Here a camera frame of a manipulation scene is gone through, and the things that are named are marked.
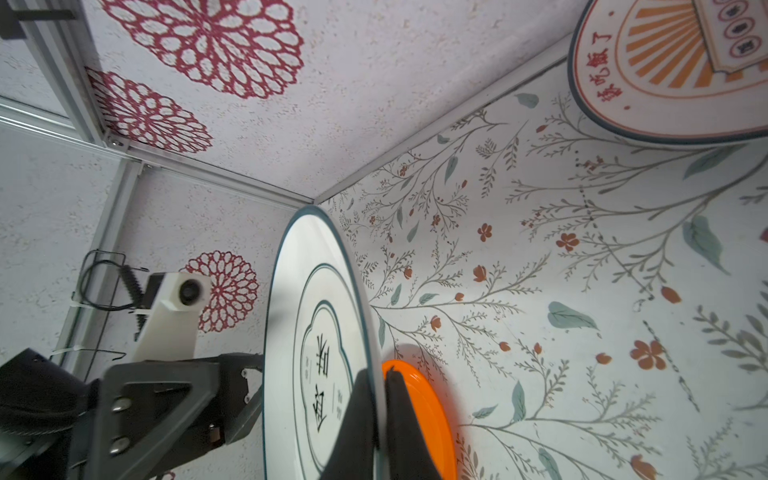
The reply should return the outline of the white cloud plate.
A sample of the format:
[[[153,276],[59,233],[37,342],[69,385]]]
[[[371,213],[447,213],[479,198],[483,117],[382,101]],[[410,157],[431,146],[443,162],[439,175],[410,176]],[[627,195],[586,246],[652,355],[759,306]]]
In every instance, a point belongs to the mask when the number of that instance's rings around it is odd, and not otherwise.
[[[364,375],[375,479],[387,477],[386,394],[371,309],[351,250],[318,206],[299,209],[273,269],[264,337],[263,457],[268,479],[318,479],[344,439]]]

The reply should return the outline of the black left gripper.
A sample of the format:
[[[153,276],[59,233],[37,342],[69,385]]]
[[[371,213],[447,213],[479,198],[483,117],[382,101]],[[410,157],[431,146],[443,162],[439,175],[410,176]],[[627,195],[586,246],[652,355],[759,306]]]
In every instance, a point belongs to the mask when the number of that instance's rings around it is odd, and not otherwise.
[[[247,437],[263,412],[263,387],[247,373],[264,356],[143,361],[93,382],[71,434],[68,479],[156,479]]]

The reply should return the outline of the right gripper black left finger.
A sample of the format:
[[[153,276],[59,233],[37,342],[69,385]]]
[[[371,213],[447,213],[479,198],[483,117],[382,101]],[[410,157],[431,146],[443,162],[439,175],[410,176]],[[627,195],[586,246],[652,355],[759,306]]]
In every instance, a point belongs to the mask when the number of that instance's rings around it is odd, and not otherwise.
[[[322,480],[373,478],[376,415],[368,373],[358,372],[331,456]]]

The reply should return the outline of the orange plastic plate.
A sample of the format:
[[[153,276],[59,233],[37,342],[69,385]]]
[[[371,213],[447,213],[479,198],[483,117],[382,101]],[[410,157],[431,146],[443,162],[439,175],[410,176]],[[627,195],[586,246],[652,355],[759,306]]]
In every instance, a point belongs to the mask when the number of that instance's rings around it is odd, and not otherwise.
[[[440,399],[427,378],[403,360],[389,360],[382,365],[384,375],[399,372],[404,376],[406,390],[426,448],[442,479],[458,478],[457,458],[450,423]]]

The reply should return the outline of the orange sunburst plate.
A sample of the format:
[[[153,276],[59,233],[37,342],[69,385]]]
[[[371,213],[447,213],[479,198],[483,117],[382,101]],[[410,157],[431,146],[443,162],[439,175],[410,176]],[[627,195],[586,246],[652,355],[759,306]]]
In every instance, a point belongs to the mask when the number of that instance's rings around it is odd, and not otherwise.
[[[567,67],[582,112],[622,137],[716,145],[767,135],[764,1],[590,1]]]

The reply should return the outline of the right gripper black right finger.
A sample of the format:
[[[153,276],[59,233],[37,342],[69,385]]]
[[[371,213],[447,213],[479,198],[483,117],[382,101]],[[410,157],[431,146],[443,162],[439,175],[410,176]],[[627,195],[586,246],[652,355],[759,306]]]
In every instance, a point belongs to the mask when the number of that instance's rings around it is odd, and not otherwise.
[[[384,375],[387,443],[392,479],[441,479],[433,463],[399,372]]]

